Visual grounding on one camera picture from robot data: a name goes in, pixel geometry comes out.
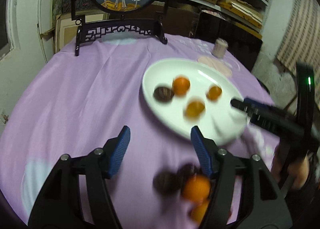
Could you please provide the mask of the person's right hand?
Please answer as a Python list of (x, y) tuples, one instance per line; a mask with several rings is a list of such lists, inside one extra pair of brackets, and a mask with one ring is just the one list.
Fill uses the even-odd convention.
[[(276, 147), (274, 151), (274, 157), (272, 161), (271, 174), (273, 175), (276, 182), (280, 182), (280, 171), (282, 169), (282, 164), (279, 160), (279, 146)], [(297, 160), (291, 163), (287, 168), (289, 176), (293, 177), (295, 180), (291, 186), (292, 190), (301, 189), (307, 181), (309, 176), (309, 158), (306, 155), (303, 160)]]

